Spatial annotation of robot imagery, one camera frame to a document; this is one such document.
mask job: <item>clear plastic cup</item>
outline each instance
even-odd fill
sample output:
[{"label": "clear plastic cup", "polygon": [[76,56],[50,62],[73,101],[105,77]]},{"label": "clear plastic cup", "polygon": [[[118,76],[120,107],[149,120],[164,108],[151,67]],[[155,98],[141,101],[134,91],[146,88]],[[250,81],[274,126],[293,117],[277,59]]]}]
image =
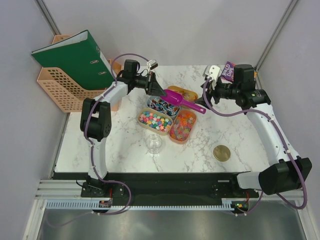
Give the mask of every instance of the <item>clear plastic cup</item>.
[{"label": "clear plastic cup", "polygon": [[158,134],[151,134],[145,140],[146,148],[151,154],[158,154],[161,151],[162,139]]}]

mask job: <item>magenta plastic scoop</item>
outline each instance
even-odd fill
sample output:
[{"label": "magenta plastic scoop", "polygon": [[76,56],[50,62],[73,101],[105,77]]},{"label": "magenta plastic scoop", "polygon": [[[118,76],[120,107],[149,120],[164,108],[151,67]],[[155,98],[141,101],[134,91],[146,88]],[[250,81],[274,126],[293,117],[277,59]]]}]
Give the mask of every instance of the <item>magenta plastic scoop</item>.
[{"label": "magenta plastic scoop", "polygon": [[206,113],[206,109],[204,107],[201,107],[199,105],[196,105],[195,103],[184,100],[184,97],[180,93],[172,91],[170,89],[165,89],[164,91],[166,93],[166,96],[161,96],[161,98],[165,100],[167,103],[172,104],[174,106],[183,105],[201,114]]}]

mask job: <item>gray wall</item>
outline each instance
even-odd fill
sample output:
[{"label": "gray wall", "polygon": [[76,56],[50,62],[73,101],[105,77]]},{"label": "gray wall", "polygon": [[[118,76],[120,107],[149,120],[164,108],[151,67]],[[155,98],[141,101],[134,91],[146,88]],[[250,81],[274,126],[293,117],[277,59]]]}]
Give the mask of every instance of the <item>gray wall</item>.
[{"label": "gray wall", "polygon": [[256,64],[290,0],[44,0],[63,34],[89,29],[107,58]]},{"label": "gray wall", "polygon": [[33,0],[0,7],[0,239],[21,239],[47,178],[64,114],[36,83],[32,50],[53,38]]},{"label": "gray wall", "polygon": [[313,164],[309,203],[320,226],[320,1],[301,0],[260,76],[277,119],[302,157]]}]

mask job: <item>gold coin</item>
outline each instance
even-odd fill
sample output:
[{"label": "gold coin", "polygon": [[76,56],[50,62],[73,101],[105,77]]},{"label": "gold coin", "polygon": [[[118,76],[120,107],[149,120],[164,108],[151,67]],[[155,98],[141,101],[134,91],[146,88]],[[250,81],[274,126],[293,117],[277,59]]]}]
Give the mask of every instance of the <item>gold coin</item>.
[{"label": "gold coin", "polygon": [[213,155],[218,161],[225,162],[229,160],[231,152],[225,145],[219,145],[214,148]]}]

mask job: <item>marble tabletop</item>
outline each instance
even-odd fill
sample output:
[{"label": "marble tabletop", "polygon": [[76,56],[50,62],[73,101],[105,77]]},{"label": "marble tabletop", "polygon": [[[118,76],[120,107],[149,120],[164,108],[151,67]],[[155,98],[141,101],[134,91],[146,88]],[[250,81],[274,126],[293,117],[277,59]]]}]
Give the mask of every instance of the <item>marble tabletop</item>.
[{"label": "marble tabletop", "polygon": [[[159,66],[155,72],[164,89],[175,85],[201,96],[204,69],[204,65]],[[148,153],[145,139],[154,133],[137,122],[137,114],[146,107],[147,98],[143,89],[134,89],[122,99],[119,111],[111,113],[112,128],[106,140],[109,172],[244,172],[263,171],[269,166],[264,146],[244,114],[221,117],[209,110],[205,114],[196,113],[194,129],[185,144],[172,142],[168,135],[161,136],[161,152]],[[222,113],[240,110],[234,100],[222,99],[214,107]],[[89,147],[80,131],[80,117],[81,113],[70,114],[55,172],[89,169]],[[230,149],[228,161],[215,159],[213,150],[218,145]]]}]

